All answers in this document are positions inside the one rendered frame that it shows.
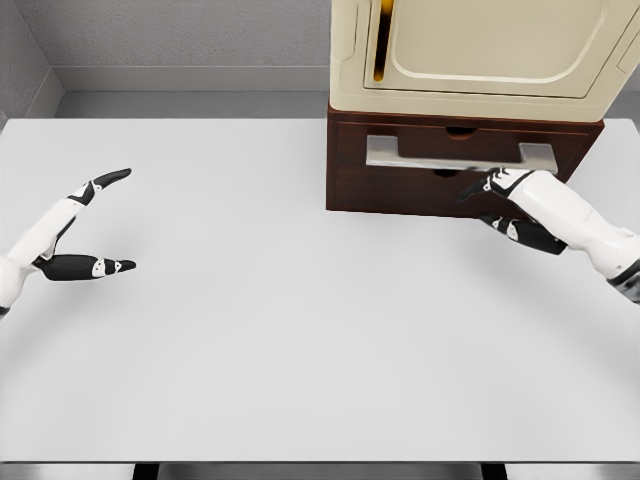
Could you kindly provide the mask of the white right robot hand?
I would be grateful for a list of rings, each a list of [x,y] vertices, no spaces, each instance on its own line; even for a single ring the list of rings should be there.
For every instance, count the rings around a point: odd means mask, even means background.
[[[528,218],[482,214],[480,219],[510,240],[554,255],[565,248],[588,250],[615,235],[615,228],[554,175],[544,170],[494,168],[460,192],[463,202],[493,192],[514,203]]]

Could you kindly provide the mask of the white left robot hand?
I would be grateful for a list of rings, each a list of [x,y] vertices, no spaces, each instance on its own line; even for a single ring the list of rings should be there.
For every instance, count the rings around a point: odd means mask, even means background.
[[[56,246],[78,214],[96,194],[131,174],[129,168],[110,172],[85,183],[57,201],[4,255],[21,270],[22,287],[28,275],[40,271],[51,281],[94,280],[136,268],[131,260],[111,260],[89,255],[57,255]]]

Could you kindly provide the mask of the brown wooden cabinet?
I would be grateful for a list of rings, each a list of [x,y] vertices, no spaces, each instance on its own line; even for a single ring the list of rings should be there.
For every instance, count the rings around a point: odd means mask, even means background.
[[[367,164],[367,141],[372,136],[396,140],[405,160],[478,161],[486,168],[495,163],[520,167],[520,145],[548,144],[557,164],[555,175],[565,182],[604,129],[603,121],[487,119],[334,108],[327,114],[327,208],[384,214],[525,216],[513,203],[492,193],[456,202],[464,188],[480,179],[478,172]]]

